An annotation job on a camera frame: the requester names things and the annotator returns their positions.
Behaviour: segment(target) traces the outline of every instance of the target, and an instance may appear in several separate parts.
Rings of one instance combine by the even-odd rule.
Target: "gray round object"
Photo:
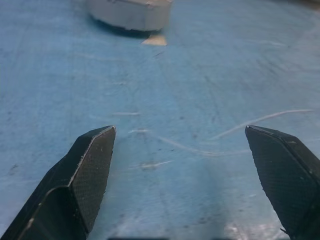
[[[86,0],[97,20],[127,30],[156,31],[169,21],[172,0]]]

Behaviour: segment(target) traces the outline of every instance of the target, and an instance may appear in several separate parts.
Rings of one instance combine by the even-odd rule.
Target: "blue work surface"
[[[161,33],[92,20],[83,0],[0,1],[0,235],[77,136],[115,125],[89,240],[279,240],[247,124],[320,156],[320,7],[176,0]]]

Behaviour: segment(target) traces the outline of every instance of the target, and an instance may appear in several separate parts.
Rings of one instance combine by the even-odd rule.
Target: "blue table surface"
[[[145,45],[84,0],[0,1],[0,235],[77,136],[115,125],[89,240],[279,240],[244,128],[320,156],[320,6],[176,0]]]

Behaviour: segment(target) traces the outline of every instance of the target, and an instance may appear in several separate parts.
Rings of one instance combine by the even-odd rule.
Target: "textured gripper pad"
[[[318,217],[320,161],[295,136],[257,126],[245,133],[263,190],[294,239]]]
[[[95,223],[104,196],[110,169],[115,128],[96,136],[83,156],[71,184],[87,231]]]

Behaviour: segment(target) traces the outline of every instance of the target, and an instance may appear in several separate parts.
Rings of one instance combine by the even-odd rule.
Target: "worn surface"
[[[0,1],[0,234],[77,136],[116,125],[90,240],[283,237],[244,128],[320,155],[320,8],[176,0],[161,34],[141,44],[82,0]]]

